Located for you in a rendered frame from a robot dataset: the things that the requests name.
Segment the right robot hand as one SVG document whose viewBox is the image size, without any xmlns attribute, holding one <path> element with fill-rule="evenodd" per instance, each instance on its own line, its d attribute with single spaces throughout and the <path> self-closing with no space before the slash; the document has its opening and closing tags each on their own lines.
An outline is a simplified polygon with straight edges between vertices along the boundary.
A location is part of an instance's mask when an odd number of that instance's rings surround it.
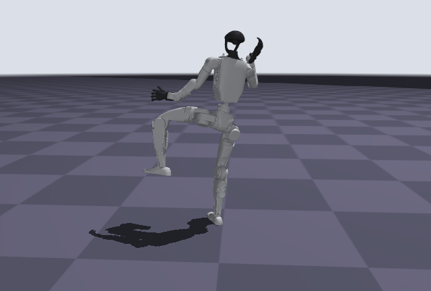
<svg viewBox="0 0 431 291">
<path fill-rule="evenodd" d="M 248 61 L 248 63 L 253 63 L 253 61 L 257 58 L 257 56 L 261 53 L 261 49 L 263 48 L 263 42 L 260 38 L 257 37 L 257 39 L 259 39 L 258 45 L 255 47 L 253 53 L 250 53 L 250 59 Z"/>
</svg>

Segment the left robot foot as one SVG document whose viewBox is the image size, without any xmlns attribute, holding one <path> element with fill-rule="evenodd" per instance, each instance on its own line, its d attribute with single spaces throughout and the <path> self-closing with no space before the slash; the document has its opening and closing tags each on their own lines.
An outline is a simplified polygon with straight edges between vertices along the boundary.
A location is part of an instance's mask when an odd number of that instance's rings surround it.
<svg viewBox="0 0 431 291">
<path fill-rule="evenodd" d="M 171 170 L 168 167 L 158 168 L 158 166 L 156 166 L 150 169 L 145 169 L 143 172 L 171 176 Z"/>
</svg>

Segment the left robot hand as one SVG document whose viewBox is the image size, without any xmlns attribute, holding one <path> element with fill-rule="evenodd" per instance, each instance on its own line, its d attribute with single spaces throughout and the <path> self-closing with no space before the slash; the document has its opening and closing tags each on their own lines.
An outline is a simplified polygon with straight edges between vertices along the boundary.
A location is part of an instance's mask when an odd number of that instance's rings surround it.
<svg viewBox="0 0 431 291">
<path fill-rule="evenodd" d="M 163 99 L 169 100 L 169 101 L 173 101 L 171 99 L 167 99 L 167 95 L 168 95 L 169 92 L 165 92 L 165 90 L 163 90 L 160 86 L 157 86 L 157 88 L 159 88 L 160 90 L 152 90 L 154 92 L 152 92 L 151 94 L 152 95 L 155 94 L 155 96 L 151 96 L 152 101 L 154 101 L 154 100 L 163 100 Z M 174 93 L 174 92 L 171 92 L 171 93 Z"/>
</svg>

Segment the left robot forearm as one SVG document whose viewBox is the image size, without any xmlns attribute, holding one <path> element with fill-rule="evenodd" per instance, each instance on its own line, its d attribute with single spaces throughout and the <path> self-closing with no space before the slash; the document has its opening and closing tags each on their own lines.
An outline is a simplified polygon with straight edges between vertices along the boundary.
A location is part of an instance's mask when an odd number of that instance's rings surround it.
<svg viewBox="0 0 431 291">
<path fill-rule="evenodd" d="M 192 94 L 192 90 L 196 87 L 197 80 L 191 79 L 183 89 L 179 90 L 176 93 L 169 92 L 167 95 L 167 99 L 175 100 L 180 102 L 183 98 L 190 96 Z"/>
</svg>

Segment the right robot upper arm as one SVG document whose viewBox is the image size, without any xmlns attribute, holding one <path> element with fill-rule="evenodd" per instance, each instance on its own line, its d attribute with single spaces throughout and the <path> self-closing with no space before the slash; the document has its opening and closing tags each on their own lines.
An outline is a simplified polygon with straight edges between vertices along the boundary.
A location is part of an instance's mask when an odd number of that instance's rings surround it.
<svg viewBox="0 0 431 291">
<path fill-rule="evenodd" d="M 246 79 L 247 79 L 248 88 L 251 88 L 251 89 L 257 88 L 255 71 L 248 63 L 247 63 Z"/>
</svg>

